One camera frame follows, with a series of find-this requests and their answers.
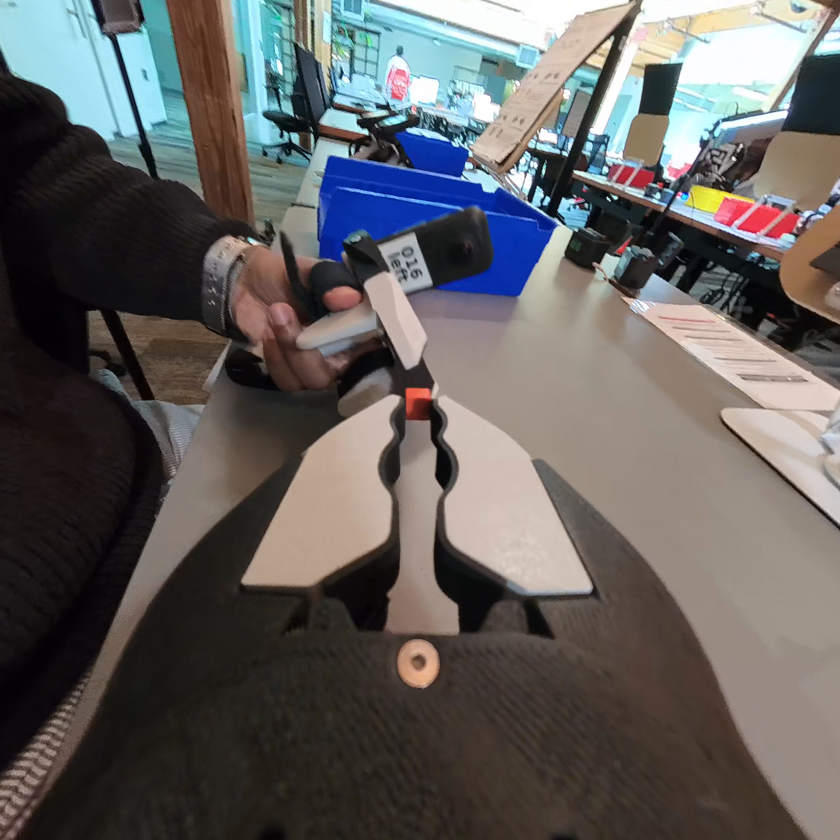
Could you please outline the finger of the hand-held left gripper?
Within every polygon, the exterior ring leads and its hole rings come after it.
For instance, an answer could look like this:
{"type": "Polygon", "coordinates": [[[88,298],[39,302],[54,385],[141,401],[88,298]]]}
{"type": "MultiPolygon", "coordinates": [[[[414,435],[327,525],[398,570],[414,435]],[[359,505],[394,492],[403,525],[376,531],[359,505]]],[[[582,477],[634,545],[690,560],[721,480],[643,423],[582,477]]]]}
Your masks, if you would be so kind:
{"type": "Polygon", "coordinates": [[[339,394],[337,411],[342,418],[350,418],[391,396],[393,390],[392,367],[349,368],[337,386],[339,394]]]}
{"type": "Polygon", "coordinates": [[[297,346],[332,356],[372,339],[382,340],[392,352],[397,391],[435,394],[435,381],[424,360],[427,335],[405,291],[388,270],[363,283],[358,306],[327,315],[302,330],[297,346]]]}

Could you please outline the person's left hand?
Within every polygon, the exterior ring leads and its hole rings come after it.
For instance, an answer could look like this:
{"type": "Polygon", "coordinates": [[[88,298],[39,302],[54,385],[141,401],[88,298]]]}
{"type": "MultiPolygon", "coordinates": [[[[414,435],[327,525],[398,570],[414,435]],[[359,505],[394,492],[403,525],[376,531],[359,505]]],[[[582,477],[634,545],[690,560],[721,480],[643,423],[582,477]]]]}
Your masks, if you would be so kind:
{"type": "Polygon", "coordinates": [[[268,375],[283,392],[329,389],[351,363],[382,346],[372,339],[329,357],[319,350],[299,349],[300,304],[284,259],[264,246],[249,246],[242,255],[228,309],[238,330],[261,348],[268,375]]]}

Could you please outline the black office chair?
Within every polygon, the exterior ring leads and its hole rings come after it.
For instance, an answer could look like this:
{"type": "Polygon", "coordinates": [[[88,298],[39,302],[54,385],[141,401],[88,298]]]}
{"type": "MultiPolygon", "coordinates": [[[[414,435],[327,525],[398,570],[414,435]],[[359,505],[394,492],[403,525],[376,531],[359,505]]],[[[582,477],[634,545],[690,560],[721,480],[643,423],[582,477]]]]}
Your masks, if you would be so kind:
{"type": "Polygon", "coordinates": [[[297,75],[290,95],[292,113],[278,109],[262,113],[264,119],[272,123],[280,134],[288,136],[287,140],[270,146],[272,150],[278,151],[276,162],[279,164],[283,162],[284,155],[290,156],[292,152],[298,152],[307,160],[311,158],[311,152],[291,136],[309,134],[316,143],[321,135],[321,120],[329,110],[329,94],[321,62],[299,42],[295,43],[294,50],[297,75]]]}

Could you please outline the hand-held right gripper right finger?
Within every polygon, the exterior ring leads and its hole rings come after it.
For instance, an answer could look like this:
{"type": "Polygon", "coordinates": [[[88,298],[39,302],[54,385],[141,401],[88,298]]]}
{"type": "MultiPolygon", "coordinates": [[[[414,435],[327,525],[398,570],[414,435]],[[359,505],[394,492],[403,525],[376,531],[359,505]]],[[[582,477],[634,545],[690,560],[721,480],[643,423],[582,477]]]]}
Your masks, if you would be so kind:
{"type": "Polygon", "coordinates": [[[493,606],[588,597],[592,578],[529,453],[486,419],[440,396],[432,405],[438,587],[458,630],[477,632],[493,606]]]}

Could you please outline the background workbench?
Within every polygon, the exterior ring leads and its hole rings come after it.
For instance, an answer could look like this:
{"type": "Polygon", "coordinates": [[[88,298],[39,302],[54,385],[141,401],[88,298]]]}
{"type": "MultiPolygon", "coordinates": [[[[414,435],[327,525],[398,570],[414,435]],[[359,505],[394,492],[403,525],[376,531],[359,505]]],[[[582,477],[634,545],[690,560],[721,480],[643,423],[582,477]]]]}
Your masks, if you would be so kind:
{"type": "Polygon", "coordinates": [[[573,172],[571,195],[590,206],[589,224],[608,214],[645,232],[658,224],[673,228],[689,252],[683,258],[684,273],[676,283],[681,291],[691,291],[706,265],[711,265],[744,278],[748,286],[761,288],[768,296],[784,297],[780,267],[789,247],[779,239],[728,227],[687,203],[669,205],[647,197],[642,190],[583,171],[573,172]]]}

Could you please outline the grey woven chair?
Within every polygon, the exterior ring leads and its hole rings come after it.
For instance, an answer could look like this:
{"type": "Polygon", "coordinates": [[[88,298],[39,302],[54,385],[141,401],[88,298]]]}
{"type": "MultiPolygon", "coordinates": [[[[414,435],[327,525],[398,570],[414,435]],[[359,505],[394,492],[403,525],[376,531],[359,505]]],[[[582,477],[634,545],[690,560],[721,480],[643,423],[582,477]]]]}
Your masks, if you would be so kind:
{"type": "Polygon", "coordinates": [[[36,732],[1,775],[1,838],[15,839],[41,802],[46,783],[59,752],[67,740],[71,724],[91,668],[58,705],[52,717],[36,732]]]}

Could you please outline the black display panel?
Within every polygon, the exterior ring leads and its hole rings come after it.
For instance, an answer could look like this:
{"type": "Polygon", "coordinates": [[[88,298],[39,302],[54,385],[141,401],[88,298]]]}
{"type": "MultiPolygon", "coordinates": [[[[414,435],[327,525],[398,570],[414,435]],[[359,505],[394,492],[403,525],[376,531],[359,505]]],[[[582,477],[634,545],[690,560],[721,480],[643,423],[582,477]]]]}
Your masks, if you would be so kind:
{"type": "Polygon", "coordinates": [[[98,21],[102,36],[111,44],[115,60],[127,95],[129,107],[133,116],[134,126],[138,135],[138,148],[143,162],[154,180],[159,180],[154,153],[151,148],[140,109],[134,95],[128,68],[119,44],[120,35],[136,35],[144,23],[144,15],[138,1],[92,1],[93,12],[98,21]]]}

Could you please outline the cardboard sign board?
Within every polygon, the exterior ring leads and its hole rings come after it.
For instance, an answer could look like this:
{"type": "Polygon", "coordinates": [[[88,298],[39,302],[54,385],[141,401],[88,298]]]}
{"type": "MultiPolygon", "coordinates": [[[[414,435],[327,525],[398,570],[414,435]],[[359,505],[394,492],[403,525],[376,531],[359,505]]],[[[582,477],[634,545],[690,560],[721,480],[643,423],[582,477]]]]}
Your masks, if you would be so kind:
{"type": "Polygon", "coordinates": [[[575,17],[473,143],[472,158],[498,175],[507,173],[559,107],[567,80],[620,25],[635,20],[640,4],[625,3],[575,17]]]}

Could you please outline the white metal stand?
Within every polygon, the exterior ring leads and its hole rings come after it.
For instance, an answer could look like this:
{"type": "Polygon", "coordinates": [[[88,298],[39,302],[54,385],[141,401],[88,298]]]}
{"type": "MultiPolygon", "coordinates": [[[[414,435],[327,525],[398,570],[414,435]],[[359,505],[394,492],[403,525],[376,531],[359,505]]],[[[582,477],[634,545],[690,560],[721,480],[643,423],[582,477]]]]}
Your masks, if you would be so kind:
{"type": "Polygon", "coordinates": [[[721,421],[754,454],[839,525],[839,408],[807,411],[732,408],[721,421]]]}

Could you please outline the blue bin with tag label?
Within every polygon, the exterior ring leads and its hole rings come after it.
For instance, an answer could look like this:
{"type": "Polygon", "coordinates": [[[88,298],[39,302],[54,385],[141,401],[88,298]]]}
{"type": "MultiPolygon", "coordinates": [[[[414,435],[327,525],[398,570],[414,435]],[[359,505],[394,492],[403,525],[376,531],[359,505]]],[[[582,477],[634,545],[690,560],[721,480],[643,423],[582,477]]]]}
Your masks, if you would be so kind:
{"type": "Polygon", "coordinates": [[[449,175],[329,157],[318,195],[318,255],[339,259],[343,241],[359,230],[379,240],[472,206],[487,215],[493,264],[444,288],[520,296],[560,224],[503,189],[488,192],[449,175]]]}

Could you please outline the plain blue storage bin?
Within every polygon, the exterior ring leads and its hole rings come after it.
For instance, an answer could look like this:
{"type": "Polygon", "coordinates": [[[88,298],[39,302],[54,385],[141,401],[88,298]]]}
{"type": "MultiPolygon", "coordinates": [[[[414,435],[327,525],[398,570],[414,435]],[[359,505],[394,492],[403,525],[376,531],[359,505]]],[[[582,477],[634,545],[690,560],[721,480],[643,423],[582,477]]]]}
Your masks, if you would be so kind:
{"type": "Polygon", "coordinates": [[[459,178],[464,173],[469,151],[436,133],[408,129],[395,135],[412,168],[459,178]]]}

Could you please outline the small yellow box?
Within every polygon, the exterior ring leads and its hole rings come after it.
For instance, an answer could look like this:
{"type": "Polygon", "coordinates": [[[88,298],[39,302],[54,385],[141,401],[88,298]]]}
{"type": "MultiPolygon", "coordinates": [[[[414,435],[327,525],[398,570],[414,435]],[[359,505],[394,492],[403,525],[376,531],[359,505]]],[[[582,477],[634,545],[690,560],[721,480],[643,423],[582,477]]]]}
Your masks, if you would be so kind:
{"type": "Polygon", "coordinates": [[[698,211],[714,215],[727,200],[751,203],[753,199],[724,192],[717,188],[694,184],[690,187],[685,200],[685,207],[691,211],[698,211]]]}

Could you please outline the person's left forearm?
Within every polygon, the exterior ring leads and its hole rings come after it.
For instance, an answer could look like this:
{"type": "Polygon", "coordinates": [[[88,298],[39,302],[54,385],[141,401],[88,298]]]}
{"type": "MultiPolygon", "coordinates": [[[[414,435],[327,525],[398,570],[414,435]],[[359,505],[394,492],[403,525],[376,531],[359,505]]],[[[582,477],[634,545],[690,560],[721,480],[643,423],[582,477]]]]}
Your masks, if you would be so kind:
{"type": "Polygon", "coordinates": [[[1,141],[7,259],[39,263],[92,308],[203,323],[203,258],[233,224],[184,184],[116,162],[55,93],[9,75],[1,141]]]}

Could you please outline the black support pole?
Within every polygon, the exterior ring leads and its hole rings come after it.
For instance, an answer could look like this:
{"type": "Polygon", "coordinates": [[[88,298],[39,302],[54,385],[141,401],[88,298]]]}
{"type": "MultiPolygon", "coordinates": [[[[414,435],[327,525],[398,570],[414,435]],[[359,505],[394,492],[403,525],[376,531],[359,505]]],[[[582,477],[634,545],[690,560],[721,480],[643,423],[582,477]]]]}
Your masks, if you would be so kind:
{"type": "Polygon", "coordinates": [[[575,165],[579,161],[590,132],[600,133],[613,111],[615,101],[637,53],[634,41],[642,14],[642,1],[632,2],[632,14],[615,30],[604,65],[595,84],[591,100],[574,136],[570,152],[563,163],[558,179],[552,189],[546,214],[558,217],[561,200],[566,196],[573,179],[575,165]]]}

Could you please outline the wooden support beam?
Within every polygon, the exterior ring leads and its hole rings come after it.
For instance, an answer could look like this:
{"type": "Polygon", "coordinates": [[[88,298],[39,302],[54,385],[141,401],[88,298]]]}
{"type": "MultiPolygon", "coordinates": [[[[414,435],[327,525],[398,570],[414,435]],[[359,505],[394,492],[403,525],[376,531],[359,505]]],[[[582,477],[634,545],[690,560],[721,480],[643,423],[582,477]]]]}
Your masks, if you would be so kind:
{"type": "Polygon", "coordinates": [[[166,6],[204,200],[217,214],[252,224],[231,3],[168,1],[166,6]]]}

